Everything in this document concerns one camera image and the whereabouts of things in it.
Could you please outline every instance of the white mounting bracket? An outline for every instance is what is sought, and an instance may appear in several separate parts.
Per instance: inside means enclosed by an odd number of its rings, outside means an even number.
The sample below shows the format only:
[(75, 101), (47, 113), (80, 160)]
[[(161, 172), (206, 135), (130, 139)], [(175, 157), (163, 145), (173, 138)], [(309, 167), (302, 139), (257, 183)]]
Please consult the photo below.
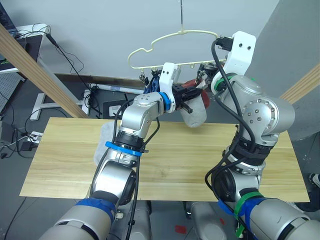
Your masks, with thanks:
[[(90, 94), (89, 90), (85, 90), (84, 94), (83, 94), (83, 100), (78, 100), (77, 102), (75, 102), (75, 104), (82, 106), (82, 111), (85, 112), (85, 114), (89, 114), (89, 108), (87, 106), (89, 106), (89, 97), (88, 95)], [(46, 94), (44, 93), (39, 93), (38, 96), (36, 97), (32, 112), (33, 113), (30, 117), (31, 121), (34, 120), (38, 120), (40, 113), (41, 113), (41, 109), (49, 109), (49, 108), (59, 108), (60, 105), (52, 102), (52, 103), (44, 103), (46, 98)]]
[(176, 110), (176, 102), (172, 93), (172, 85), (178, 81), (180, 76), (180, 67), (172, 62), (166, 62), (163, 65), (159, 79), (160, 92), (164, 92), (171, 101), (170, 109), (167, 113), (172, 113)]
[[(232, 37), (232, 50), (228, 53), (223, 69), (226, 74), (235, 73), (244, 75), (251, 64), (254, 55), (256, 37), (243, 31), (237, 31)], [(221, 73), (218, 72), (212, 79), (211, 91), (214, 94), (216, 93), (215, 84), (221, 77)]]

